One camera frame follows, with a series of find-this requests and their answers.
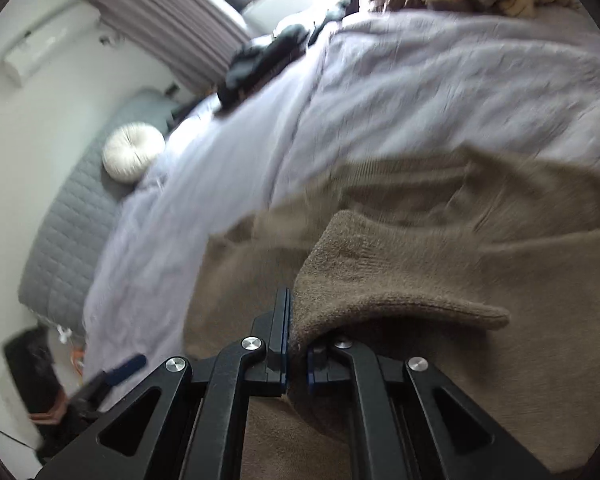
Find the black object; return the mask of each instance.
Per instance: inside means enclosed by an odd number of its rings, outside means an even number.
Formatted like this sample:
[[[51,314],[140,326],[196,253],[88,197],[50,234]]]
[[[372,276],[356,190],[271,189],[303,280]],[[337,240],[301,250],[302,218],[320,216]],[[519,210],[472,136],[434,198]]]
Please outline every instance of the black object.
[[[48,412],[62,392],[46,341],[47,333],[48,329],[41,326],[25,330],[2,347],[13,382],[29,413]]]
[[[204,96],[195,96],[191,101],[178,106],[173,112],[171,112],[171,119],[167,120],[169,132],[173,132],[178,126],[180,126],[182,121],[189,117],[189,114],[196,108],[196,106],[198,106],[204,100]]]
[[[222,110],[235,107],[303,56],[327,23],[340,22],[345,16],[359,11],[360,0],[340,0],[316,27],[309,29],[295,23],[277,36],[261,36],[243,45],[234,55],[224,81],[218,85]]]
[[[318,36],[329,22],[341,22],[346,16],[360,12],[360,0],[340,0],[333,9],[329,9],[324,15],[322,23],[314,28],[309,37],[307,46],[312,46],[318,39]]]
[[[109,372],[100,372],[69,399],[66,413],[59,424],[39,426],[44,430],[43,443],[36,450],[41,464],[49,462],[78,435],[96,421],[98,408],[110,391],[146,366],[146,357],[135,355],[123,365]]]
[[[396,361],[376,356],[362,343],[336,338],[312,348],[309,362],[309,383],[316,394],[333,394],[345,386],[352,397],[349,434],[355,479],[553,478],[421,357]]]
[[[238,478],[249,397],[286,390],[291,295],[251,337],[190,364],[171,358],[38,473],[38,480]]]
[[[224,81],[218,85],[223,109],[232,108],[256,88],[282,72],[304,54],[309,30],[289,25],[277,37],[261,36],[243,45],[234,55]]]
[[[249,398],[286,390],[291,294],[216,357],[171,358],[102,415],[37,480],[240,477]],[[407,363],[336,336],[308,353],[316,395],[350,398],[356,480],[550,480],[521,444],[422,358]]]

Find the gray quilted headboard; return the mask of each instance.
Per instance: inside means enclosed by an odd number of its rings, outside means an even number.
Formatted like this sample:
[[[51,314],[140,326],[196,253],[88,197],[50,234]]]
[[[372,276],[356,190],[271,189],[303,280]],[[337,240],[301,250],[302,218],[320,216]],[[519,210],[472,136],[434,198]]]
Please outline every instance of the gray quilted headboard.
[[[18,298],[46,322],[84,335],[82,308],[100,253],[132,190],[102,167],[109,134],[126,123],[152,124],[163,134],[177,107],[155,90],[142,90],[109,120],[62,185],[38,230],[24,267]]]

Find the curtain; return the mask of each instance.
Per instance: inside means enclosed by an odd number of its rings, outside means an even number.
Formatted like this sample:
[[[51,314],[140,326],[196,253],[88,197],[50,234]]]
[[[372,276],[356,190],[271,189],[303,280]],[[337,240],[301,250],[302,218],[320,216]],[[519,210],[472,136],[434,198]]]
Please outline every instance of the curtain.
[[[170,67],[193,93],[224,78],[229,62],[251,35],[224,0],[88,0],[106,25]]]

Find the brown knit fabric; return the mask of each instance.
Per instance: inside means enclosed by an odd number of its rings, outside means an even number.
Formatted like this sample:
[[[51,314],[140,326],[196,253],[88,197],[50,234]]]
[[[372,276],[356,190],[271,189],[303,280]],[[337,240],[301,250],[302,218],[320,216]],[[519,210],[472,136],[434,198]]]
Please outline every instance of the brown knit fabric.
[[[339,433],[338,402],[306,396],[303,359],[344,327],[430,359],[554,471],[598,444],[598,174],[466,148],[337,168],[210,240],[187,351],[244,336],[296,276],[290,399],[321,432]],[[349,477],[346,447],[286,401],[251,408],[244,478]]]

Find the bed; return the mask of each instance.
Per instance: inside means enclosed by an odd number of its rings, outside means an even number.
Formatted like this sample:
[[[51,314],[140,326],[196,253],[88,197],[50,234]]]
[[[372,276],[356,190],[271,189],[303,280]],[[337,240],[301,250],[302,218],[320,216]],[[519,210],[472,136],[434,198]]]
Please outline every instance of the bed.
[[[535,20],[353,15],[233,113],[215,117],[216,105],[205,100],[171,135],[99,256],[85,378],[148,357],[104,408],[182,353],[208,236],[338,162],[469,142],[600,169],[600,32],[551,7]]]
[[[131,96],[107,121],[62,184],[45,215],[18,290],[20,303],[43,322],[84,336],[82,309],[100,253],[118,222],[118,206],[133,186],[102,167],[102,147],[117,127],[133,121],[168,131],[177,103],[154,89]]]

